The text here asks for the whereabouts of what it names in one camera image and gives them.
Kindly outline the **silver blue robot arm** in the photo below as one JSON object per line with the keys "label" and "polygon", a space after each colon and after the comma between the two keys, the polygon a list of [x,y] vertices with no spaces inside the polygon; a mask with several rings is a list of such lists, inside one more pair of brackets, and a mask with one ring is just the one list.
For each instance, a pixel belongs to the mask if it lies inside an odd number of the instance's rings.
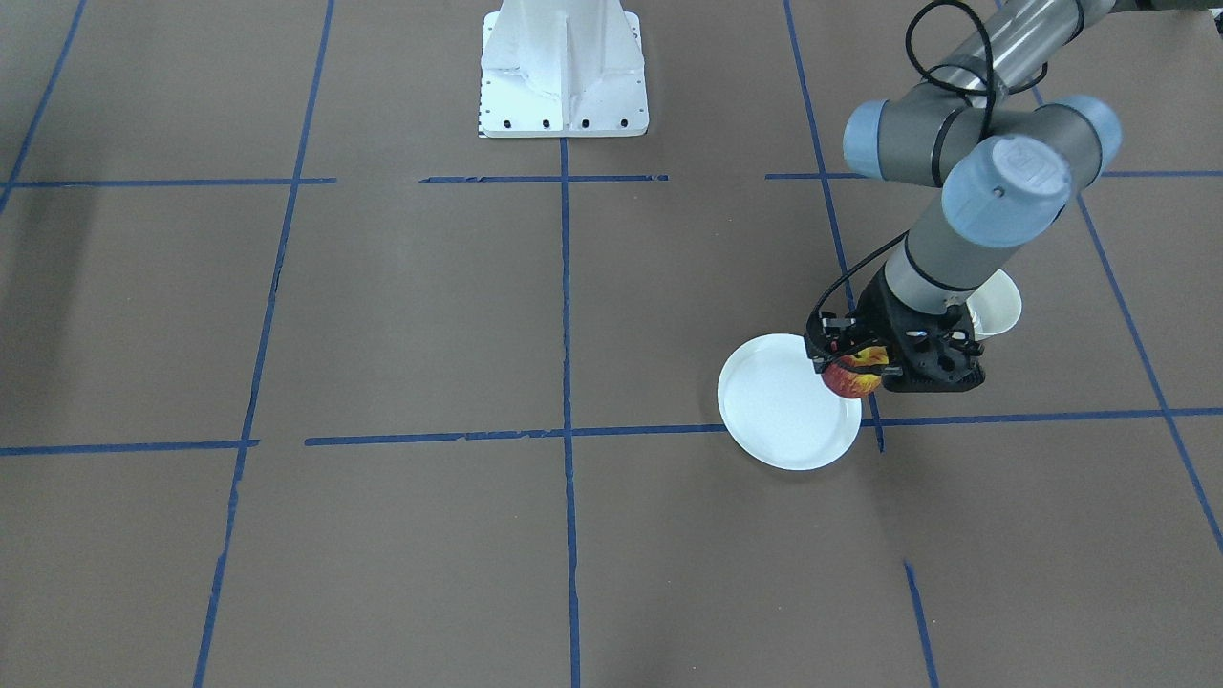
{"label": "silver blue robot arm", "polygon": [[1123,142],[1096,97],[1009,112],[1062,46],[1113,13],[1113,1],[1008,1],[988,20],[958,1],[974,35],[933,66],[906,56],[918,84],[863,103],[843,134],[845,161],[878,182],[936,189],[906,231],[859,262],[881,269],[844,317],[813,306],[804,340],[817,374],[898,393],[961,393],[985,380],[967,301],[1101,178]]}

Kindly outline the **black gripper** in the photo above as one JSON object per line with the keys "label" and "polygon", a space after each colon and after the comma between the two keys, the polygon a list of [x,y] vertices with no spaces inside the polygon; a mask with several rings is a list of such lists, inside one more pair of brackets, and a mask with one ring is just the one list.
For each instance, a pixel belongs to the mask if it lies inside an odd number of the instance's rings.
{"label": "black gripper", "polygon": [[885,274],[878,271],[848,317],[808,315],[804,331],[806,356],[819,376],[826,370],[840,369],[860,376],[903,378],[903,367],[892,358],[947,353],[945,318],[945,304],[933,312],[907,306],[892,291]]}

